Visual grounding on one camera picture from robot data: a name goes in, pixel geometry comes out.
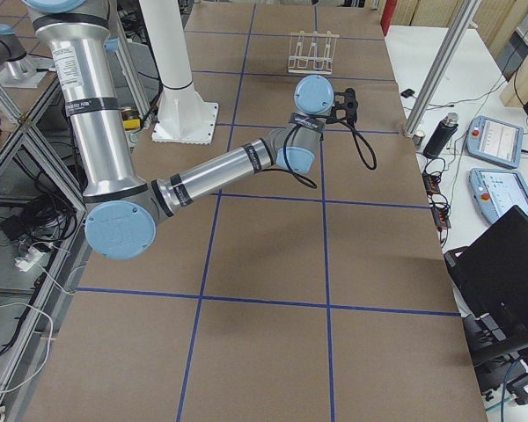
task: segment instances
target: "small robot arm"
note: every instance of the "small robot arm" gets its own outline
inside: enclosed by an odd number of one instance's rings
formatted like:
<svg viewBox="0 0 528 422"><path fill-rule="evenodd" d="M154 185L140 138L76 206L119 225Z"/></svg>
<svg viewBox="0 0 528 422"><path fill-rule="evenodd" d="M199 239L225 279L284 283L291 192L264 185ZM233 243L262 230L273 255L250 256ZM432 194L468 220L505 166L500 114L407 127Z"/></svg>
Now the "small robot arm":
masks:
<svg viewBox="0 0 528 422"><path fill-rule="evenodd" d="M136 257L152 244L158 224L194 200L274 164L300 173L311 168L334 104L333 88L322 76L299 83L296 110L286 128L167 180L147 183L136 175L131 160L106 58L115 2L23 1L37 37L55 60L88 178L85 234L97 253Z"/></svg>
<svg viewBox="0 0 528 422"><path fill-rule="evenodd" d="M0 24L0 66L4 63L14 79L23 80L35 75L35 67L19 38L9 26Z"/></svg>

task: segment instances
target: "white pillar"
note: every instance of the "white pillar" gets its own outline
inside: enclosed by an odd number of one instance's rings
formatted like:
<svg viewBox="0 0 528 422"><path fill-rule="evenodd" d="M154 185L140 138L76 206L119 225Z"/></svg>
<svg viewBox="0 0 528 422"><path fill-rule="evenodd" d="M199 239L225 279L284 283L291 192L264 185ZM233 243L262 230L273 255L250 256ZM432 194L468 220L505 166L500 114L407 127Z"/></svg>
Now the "white pillar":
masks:
<svg viewBox="0 0 528 422"><path fill-rule="evenodd" d="M218 105L195 90L178 0L140 0L164 91L153 141L211 143Z"/></svg>

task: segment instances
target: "white cable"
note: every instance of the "white cable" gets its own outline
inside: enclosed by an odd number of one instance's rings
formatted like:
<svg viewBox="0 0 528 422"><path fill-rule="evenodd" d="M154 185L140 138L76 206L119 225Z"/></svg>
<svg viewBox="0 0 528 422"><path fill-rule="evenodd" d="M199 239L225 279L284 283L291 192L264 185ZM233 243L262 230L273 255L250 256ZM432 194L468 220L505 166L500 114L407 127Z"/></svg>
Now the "white cable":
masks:
<svg viewBox="0 0 528 422"><path fill-rule="evenodd" d="M31 248L32 246L35 246L36 244L46 244L47 246L49 246L49 244L51 244L50 245L51 248L55 248L58 251L66 252L67 255L70 255L70 251L68 249L59 248L58 246L55 246L54 244L52 244L53 242L54 242L54 240L52 240L50 242L46 242L46 241L43 240L43 241L40 241L40 242L34 242L34 243L30 244L29 247Z"/></svg>
<svg viewBox="0 0 528 422"><path fill-rule="evenodd" d="M41 370L43 369L43 367L45 367L45 364L47 363L47 360L49 358L49 352L51 350L51 342L53 341L53 318L51 318L51 316L49 316L48 314L43 312L41 309L37 309L37 308L35 308L34 306L32 306L32 305L30 305L28 303L22 303L22 302L6 303L5 305L0 305L0 308L8 308L10 306L25 306L25 307L31 308L35 312L43 315L46 319L49 320L49 335L48 335L48 339L47 339L47 349L46 349L46 352L45 352L45 359L43 359L43 361L41 362L41 364L39 365L37 370L32 375L30 375L28 378L26 378L24 381L22 381L20 384L18 384L17 386L15 386L15 387L13 387L11 389L0 389L0 394L11 393L12 391L15 391L16 389L19 389L23 385L26 385L28 382L30 382L33 378L35 378L37 376L37 374L39 372L41 372Z"/></svg>
<svg viewBox="0 0 528 422"><path fill-rule="evenodd" d="M83 266L75 266L72 270L70 270L69 275L67 275L67 283L68 283L69 280L70 280L70 276L71 276L72 274L74 274L75 271L77 271L77 270L82 270L82 269L86 268L86 264L84 264Z"/></svg>
<svg viewBox="0 0 528 422"><path fill-rule="evenodd" d="M26 262L32 262L32 261L30 261L29 259L27 259L27 258L23 258L23 257L17 257L17 258L15 258L15 260L18 260L18 259L21 259L21 260L26 261ZM49 273L49 271L47 271L45 268L43 268L43 266L41 266L40 264L38 264L38 263L36 263L36 262L33 262L33 264L34 264L35 266L38 266L38 267L41 269L41 271L44 272L44 273L49 277L49 279L51 279L51 280L53 281L53 283L55 283L55 286L56 286L59 290L61 290L63 293L65 293L66 295L69 295L69 296L73 296L73 295L76 293L76 292L73 291L73 290L66 290L66 289L61 285L61 283L59 283L57 280L55 280L55 277L53 277L53 276Z"/></svg>

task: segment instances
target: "red object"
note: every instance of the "red object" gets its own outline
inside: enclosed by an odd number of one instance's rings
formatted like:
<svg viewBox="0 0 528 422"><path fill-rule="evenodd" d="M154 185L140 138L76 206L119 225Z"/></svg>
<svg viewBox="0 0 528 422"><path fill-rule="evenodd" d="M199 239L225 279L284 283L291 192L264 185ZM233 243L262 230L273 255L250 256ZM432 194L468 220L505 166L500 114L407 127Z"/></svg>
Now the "red object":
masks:
<svg viewBox="0 0 528 422"><path fill-rule="evenodd" d="M381 30L384 33L384 36L387 35L389 31L389 26L391 26L391 19L397 8L397 0L387 0L385 3L384 14L381 15Z"/></svg>

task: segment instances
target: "yellow object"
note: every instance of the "yellow object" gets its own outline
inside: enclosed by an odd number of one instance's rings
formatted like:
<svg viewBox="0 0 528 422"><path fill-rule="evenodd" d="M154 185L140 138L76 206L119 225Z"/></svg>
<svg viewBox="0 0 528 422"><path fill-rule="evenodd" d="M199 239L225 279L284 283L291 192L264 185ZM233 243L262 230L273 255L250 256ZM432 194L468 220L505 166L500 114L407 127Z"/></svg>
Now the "yellow object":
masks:
<svg viewBox="0 0 528 422"><path fill-rule="evenodd" d="M123 121L123 127L125 128L125 130L138 129L140 126L141 126L140 119L131 119L131 120Z"/></svg>

